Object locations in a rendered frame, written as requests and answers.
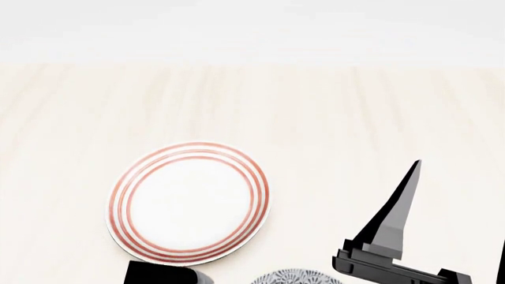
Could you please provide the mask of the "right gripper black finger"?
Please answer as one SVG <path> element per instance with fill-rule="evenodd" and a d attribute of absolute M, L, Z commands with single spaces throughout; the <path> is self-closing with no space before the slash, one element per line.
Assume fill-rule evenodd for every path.
<path fill-rule="evenodd" d="M 393 260 L 402 258 L 404 229 L 420 174 L 421 160 L 416 160 L 388 201 L 352 240 L 353 248 Z"/>
<path fill-rule="evenodd" d="M 503 243 L 502 252 L 500 256 L 496 284 L 505 284 L 505 241 Z"/>

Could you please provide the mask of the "white plate with red rings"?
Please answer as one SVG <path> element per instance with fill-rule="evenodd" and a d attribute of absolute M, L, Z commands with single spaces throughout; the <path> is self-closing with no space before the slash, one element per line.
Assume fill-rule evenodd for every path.
<path fill-rule="evenodd" d="M 248 243 L 270 207 L 267 176 L 253 158 L 225 144 L 189 141 L 129 167 L 110 191 L 105 220 L 131 256 L 191 267 Z"/>

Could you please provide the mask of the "black bowl with white pattern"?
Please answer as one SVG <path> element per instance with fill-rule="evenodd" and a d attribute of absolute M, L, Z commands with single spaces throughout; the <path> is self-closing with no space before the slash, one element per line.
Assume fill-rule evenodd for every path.
<path fill-rule="evenodd" d="M 309 269 L 280 269 L 269 272 L 250 284 L 344 284 L 332 276 Z"/>

